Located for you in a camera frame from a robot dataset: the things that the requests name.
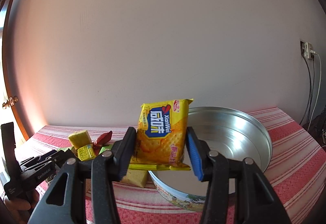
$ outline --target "hand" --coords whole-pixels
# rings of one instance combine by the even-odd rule
[[[35,208],[39,200],[39,193],[36,190],[33,190],[33,202],[31,204],[20,198],[9,200],[7,196],[4,197],[3,202],[18,224],[27,224],[30,217],[27,210]]]

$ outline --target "blue label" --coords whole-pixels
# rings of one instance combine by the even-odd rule
[[[149,128],[145,132],[149,138],[164,137],[171,133],[170,109],[171,105],[167,105],[150,110],[147,115]]]

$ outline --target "electrical outlet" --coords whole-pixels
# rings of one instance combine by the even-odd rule
[[[304,56],[305,59],[312,59],[310,54],[310,50],[312,50],[312,44],[300,41],[300,48],[301,54]]]

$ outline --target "silver metal bowl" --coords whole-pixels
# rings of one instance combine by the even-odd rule
[[[272,157],[272,141],[266,128],[252,116],[229,108],[189,109],[188,126],[211,149],[233,160],[254,159],[264,172]],[[185,147],[184,163],[191,165]],[[202,211],[208,183],[198,181],[193,171],[150,171],[162,196],[183,209]],[[235,182],[229,180],[229,204],[233,204]]]

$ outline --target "striped tablecloth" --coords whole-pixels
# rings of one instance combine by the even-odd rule
[[[280,197],[293,224],[301,223],[324,188],[326,153],[289,115],[278,108],[249,113],[268,130],[273,142],[272,160],[265,172]],[[63,127],[47,125],[16,149],[17,160],[44,154],[51,149],[70,145],[67,136],[87,129],[92,140],[110,130],[112,142],[124,136],[127,127]],[[38,191],[44,194],[43,182]],[[145,188],[114,183],[121,223],[198,223],[201,213],[175,207],[166,201],[148,181]],[[233,223],[234,208],[229,208],[227,223]],[[92,223],[90,192],[86,195],[86,216]]]

